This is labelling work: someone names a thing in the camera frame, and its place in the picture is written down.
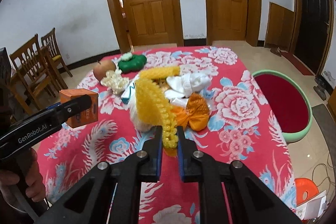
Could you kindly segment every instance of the screw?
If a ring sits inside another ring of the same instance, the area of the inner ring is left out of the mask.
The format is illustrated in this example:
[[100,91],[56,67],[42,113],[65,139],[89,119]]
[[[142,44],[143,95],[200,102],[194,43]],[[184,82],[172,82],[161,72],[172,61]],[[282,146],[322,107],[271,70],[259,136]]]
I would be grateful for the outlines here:
[[204,155],[204,153],[202,151],[200,151],[200,150],[196,150],[196,151],[194,151],[193,155],[196,158],[202,158],[203,155]]
[[239,168],[242,168],[242,167],[243,167],[243,163],[242,163],[240,160],[234,160],[234,161],[232,162],[232,166],[233,166],[234,168],[239,169]]
[[147,152],[144,150],[140,150],[139,152],[137,152],[136,154],[139,158],[144,158],[147,156]]
[[104,161],[98,163],[98,169],[100,169],[100,170],[104,170],[104,169],[106,169],[108,166],[109,166],[109,164],[108,164],[107,162],[104,162]]

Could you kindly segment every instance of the yellow crochet roll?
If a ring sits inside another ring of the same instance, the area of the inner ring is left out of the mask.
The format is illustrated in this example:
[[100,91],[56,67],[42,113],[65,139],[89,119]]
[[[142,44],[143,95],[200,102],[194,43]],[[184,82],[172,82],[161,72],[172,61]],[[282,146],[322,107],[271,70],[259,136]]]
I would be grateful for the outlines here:
[[162,143],[165,148],[176,148],[176,116],[160,87],[149,79],[135,82],[135,98],[138,118],[144,123],[162,126]]
[[180,74],[179,66],[151,68],[142,70],[139,74],[140,78],[146,79],[166,79],[168,76],[176,76]]

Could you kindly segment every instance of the red floral tablecloth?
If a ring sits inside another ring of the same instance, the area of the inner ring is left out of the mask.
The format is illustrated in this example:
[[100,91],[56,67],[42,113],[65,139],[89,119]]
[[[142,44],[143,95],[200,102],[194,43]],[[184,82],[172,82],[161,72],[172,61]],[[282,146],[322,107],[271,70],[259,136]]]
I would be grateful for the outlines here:
[[[146,68],[175,66],[181,73],[204,72],[211,79],[212,112],[208,126],[185,135],[216,160],[241,160],[288,207],[296,207],[296,189],[288,149],[280,126],[257,83],[229,48],[177,47],[140,52]],[[109,57],[117,61],[119,55]],[[126,76],[130,79],[136,73]],[[38,150],[47,198],[55,202],[100,161],[111,164],[141,150],[149,133],[138,132],[127,105],[90,71],[78,88],[99,92],[99,121],[78,128],[66,124]],[[143,183],[140,223],[199,223],[198,186],[180,181],[177,158],[163,153],[158,183]]]

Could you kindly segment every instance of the green pumpkin toy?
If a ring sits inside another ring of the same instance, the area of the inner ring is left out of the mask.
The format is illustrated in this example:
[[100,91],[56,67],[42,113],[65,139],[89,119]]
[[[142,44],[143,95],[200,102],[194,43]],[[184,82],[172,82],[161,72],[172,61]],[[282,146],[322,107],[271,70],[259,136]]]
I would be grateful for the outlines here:
[[140,71],[146,64],[147,58],[145,55],[132,54],[127,52],[120,57],[118,67],[123,73],[129,73],[131,71]]

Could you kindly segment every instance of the gray mat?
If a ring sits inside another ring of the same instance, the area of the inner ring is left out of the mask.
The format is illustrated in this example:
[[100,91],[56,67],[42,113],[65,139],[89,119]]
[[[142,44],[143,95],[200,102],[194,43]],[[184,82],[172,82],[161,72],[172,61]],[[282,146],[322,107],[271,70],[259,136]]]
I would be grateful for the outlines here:
[[311,109],[327,143],[332,165],[334,166],[336,165],[336,125],[334,120],[324,104],[314,106]]

